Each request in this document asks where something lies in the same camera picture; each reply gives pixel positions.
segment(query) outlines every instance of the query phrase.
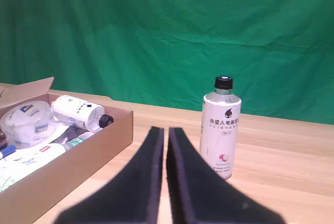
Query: blue marker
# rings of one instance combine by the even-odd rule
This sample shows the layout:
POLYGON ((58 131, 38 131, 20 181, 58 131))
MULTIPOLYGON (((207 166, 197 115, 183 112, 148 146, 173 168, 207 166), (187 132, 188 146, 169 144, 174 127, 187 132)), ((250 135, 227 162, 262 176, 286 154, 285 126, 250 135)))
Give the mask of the blue marker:
POLYGON ((0 160, 1 160, 2 158, 5 158, 6 156, 12 154, 13 152, 15 152, 15 150, 16 150, 16 147, 15 147, 14 145, 10 145, 10 146, 8 146, 8 147, 2 149, 2 150, 0 151, 0 160))

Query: black bottle cap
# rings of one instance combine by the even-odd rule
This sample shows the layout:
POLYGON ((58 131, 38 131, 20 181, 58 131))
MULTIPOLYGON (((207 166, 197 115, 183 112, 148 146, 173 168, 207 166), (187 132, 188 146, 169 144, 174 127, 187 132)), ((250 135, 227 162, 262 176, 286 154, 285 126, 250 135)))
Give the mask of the black bottle cap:
POLYGON ((114 122, 114 118, 112 118, 111 116, 107 114, 104 114, 101 116, 99 120, 99 125, 101 128, 105 128, 106 126, 109 126, 113 122, 114 122))
POLYGON ((232 89, 233 88, 233 78, 229 76, 217 76, 214 87, 218 89, 232 89))

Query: wooden table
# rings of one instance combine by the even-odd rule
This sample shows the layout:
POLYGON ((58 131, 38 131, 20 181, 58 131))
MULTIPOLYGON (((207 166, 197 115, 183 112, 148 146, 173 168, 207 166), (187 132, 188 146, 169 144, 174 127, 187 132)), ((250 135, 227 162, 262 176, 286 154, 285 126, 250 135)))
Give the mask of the wooden table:
MULTIPOLYGON (((81 201, 112 179, 135 154, 150 128, 182 127, 199 147, 201 112, 114 101, 64 92, 83 99, 134 110, 134 142, 77 187, 34 224, 50 224, 60 211, 81 201)), ((158 223, 171 223, 166 173, 163 174, 158 223)), ((334 126, 243 114, 235 168, 228 182, 288 223, 334 223, 334 126)))

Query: cardboard box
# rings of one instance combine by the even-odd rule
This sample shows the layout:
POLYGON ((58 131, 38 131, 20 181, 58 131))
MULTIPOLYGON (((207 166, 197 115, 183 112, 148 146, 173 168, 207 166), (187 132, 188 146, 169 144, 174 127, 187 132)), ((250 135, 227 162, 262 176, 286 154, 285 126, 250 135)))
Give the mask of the cardboard box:
MULTIPOLYGON (((7 88, 0 97, 0 117, 28 101, 49 104, 53 77, 7 88)), ((133 111, 101 104, 114 123, 0 192, 0 223, 32 223, 114 158, 133 141, 133 111)))

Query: green screen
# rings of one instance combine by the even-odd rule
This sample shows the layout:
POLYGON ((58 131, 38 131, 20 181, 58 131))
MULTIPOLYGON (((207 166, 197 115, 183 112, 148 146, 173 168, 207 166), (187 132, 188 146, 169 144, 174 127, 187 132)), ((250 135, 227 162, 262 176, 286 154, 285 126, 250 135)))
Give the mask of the green screen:
POLYGON ((0 0, 0 81, 334 124, 334 0, 0 0))

